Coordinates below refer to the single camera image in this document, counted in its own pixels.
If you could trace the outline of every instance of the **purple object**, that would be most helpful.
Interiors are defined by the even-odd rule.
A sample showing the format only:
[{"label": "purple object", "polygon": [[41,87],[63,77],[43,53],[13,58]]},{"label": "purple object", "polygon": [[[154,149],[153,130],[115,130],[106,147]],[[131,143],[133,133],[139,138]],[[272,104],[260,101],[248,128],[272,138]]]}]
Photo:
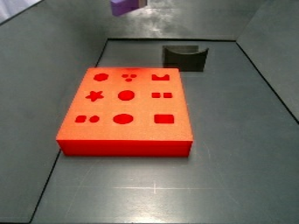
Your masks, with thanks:
[{"label": "purple object", "polygon": [[146,6],[146,0],[110,0],[113,15],[119,17]]}]

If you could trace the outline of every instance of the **gray wall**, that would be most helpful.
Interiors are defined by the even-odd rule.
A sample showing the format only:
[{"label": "gray wall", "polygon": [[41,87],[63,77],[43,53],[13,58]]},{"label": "gray wall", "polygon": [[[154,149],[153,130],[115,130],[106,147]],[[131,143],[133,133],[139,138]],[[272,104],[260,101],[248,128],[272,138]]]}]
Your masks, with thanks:
[{"label": "gray wall", "polygon": [[299,118],[299,2],[269,0],[238,43]]},{"label": "gray wall", "polygon": [[0,27],[0,221],[34,215],[62,118],[107,40],[98,7],[46,1]]},{"label": "gray wall", "polygon": [[237,40],[266,0],[149,0],[149,5],[113,17],[109,1],[99,7],[111,38]]}]

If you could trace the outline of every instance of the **red shape sorter box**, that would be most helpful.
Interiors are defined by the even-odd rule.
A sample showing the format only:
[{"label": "red shape sorter box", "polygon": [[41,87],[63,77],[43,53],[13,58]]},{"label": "red shape sorter box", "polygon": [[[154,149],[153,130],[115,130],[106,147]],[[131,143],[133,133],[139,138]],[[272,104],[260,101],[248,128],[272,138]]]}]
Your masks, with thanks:
[{"label": "red shape sorter box", "polygon": [[57,137],[67,156],[189,157],[193,128],[177,68],[90,68]]}]

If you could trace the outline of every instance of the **box top surface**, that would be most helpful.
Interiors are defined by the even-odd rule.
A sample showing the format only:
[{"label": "box top surface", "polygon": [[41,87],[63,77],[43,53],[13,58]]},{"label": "box top surface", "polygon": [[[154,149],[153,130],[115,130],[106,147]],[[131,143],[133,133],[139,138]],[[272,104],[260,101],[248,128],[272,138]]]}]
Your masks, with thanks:
[{"label": "box top surface", "polygon": [[193,141],[179,70],[90,68],[57,139]]}]

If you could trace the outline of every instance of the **square hole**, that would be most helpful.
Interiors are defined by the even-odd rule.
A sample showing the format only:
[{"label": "square hole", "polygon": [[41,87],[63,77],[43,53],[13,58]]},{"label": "square hole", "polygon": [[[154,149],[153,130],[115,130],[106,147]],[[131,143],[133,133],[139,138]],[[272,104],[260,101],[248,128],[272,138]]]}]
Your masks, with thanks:
[{"label": "square hole", "polygon": [[173,93],[163,93],[163,98],[174,98],[174,94]]},{"label": "square hole", "polygon": [[153,93],[153,98],[161,98],[162,94],[161,93]]}]

